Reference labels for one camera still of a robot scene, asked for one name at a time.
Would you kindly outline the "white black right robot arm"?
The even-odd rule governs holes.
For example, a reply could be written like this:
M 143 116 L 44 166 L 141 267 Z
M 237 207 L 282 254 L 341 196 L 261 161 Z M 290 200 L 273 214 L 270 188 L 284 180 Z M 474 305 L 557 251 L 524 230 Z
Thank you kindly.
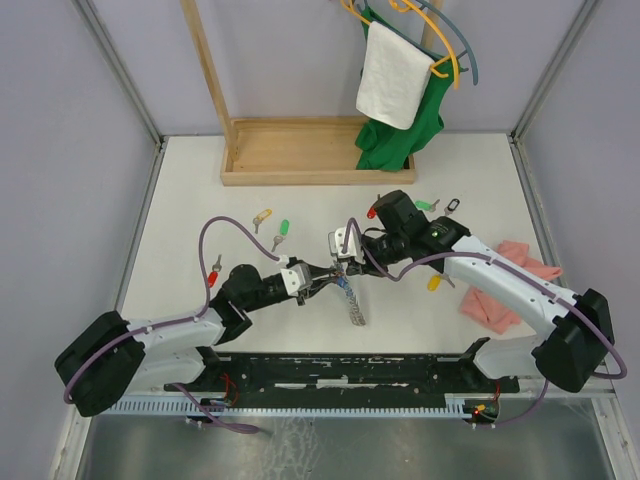
M 467 389 L 481 391 L 494 379 L 541 376 L 556 387 L 578 393 L 598 376 L 598 367 L 614 350 L 606 297 L 589 289 L 578 294 L 528 272 L 498 254 L 450 217 L 430 220 L 401 190 L 378 199 L 373 209 L 381 236 L 360 232 L 349 220 L 328 236 L 331 254 L 347 264 L 350 275 L 390 278 L 399 262 L 403 274 L 428 265 L 461 280 L 518 315 L 534 333 L 510 340 L 480 339 L 471 359 L 458 368 Z

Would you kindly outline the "metal keyring holder with keys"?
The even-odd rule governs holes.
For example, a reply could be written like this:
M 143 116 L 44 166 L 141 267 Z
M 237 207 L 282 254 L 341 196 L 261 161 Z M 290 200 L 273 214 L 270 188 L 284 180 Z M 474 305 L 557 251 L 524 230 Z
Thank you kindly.
M 334 274 L 334 279 L 336 285 L 344 293 L 349 307 L 349 318 L 352 324 L 357 327 L 364 327 L 366 325 L 364 314 L 361 311 L 355 291 L 351 287 L 346 274 L 342 270 L 338 270 Z

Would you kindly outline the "key with yellow oval tag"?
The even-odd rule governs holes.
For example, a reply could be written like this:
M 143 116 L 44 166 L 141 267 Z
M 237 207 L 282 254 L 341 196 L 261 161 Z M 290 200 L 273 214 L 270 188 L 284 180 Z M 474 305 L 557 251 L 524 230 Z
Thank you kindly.
M 448 285 L 451 288 L 456 288 L 455 284 L 453 283 L 453 281 L 451 280 L 451 278 L 446 275 L 446 274 L 435 274 L 433 275 L 428 283 L 427 283 L 427 290 L 429 292 L 435 292 L 438 290 L 438 288 L 441 285 Z

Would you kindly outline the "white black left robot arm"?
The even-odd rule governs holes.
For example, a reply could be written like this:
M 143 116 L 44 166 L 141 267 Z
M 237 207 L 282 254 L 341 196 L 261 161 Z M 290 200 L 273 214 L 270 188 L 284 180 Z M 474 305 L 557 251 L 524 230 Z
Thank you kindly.
M 83 417 L 96 416 L 135 390 L 193 383 L 209 390 L 221 378 L 220 364 L 202 355 L 248 330 L 249 313 L 294 300 L 298 304 L 336 281 L 335 267 L 293 260 L 262 277 L 256 267 L 234 267 L 199 312 L 178 318 L 126 320 L 116 310 L 100 315 L 54 362 L 63 400 Z

